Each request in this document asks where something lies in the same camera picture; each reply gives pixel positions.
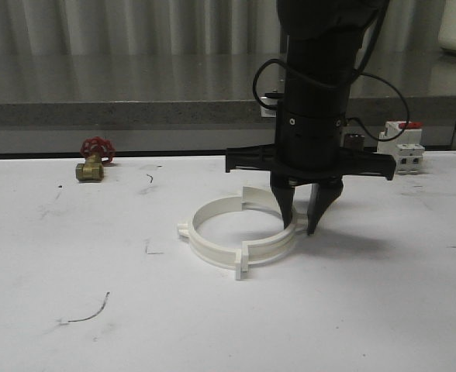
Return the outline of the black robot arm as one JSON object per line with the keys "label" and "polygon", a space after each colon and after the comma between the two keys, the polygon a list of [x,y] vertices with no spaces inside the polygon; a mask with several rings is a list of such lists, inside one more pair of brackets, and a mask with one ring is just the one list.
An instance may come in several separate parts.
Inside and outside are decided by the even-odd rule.
{"label": "black robot arm", "polygon": [[283,222],[293,217],[294,188],[312,185],[307,233],[314,233],[342,190],[344,175],[393,178],[396,162],[385,154],[340,145],[350,86],[366,29],[382,25],[387,1],[279,1],[278,18],[288,35],[285,91],[276,112],[272,144],[231,148],[226,170],[270,171]]}

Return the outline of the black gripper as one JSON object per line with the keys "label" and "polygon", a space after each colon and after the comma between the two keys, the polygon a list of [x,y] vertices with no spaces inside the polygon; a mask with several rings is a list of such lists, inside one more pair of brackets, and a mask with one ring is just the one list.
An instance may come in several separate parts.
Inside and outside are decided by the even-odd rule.
{"label": "black gripper", "polygon": [[307,208],[306,233],[312,235],[331,204],[340,197],[345,175],[392,180],[396,162],[385,154],[368,153],[340,145],[344,117],[316,119],[280,110],[273,144],[230,148],[226,171],[269,171],[271,192],[280,208],[283,226],[292,221],[295,189],[313,184]]}

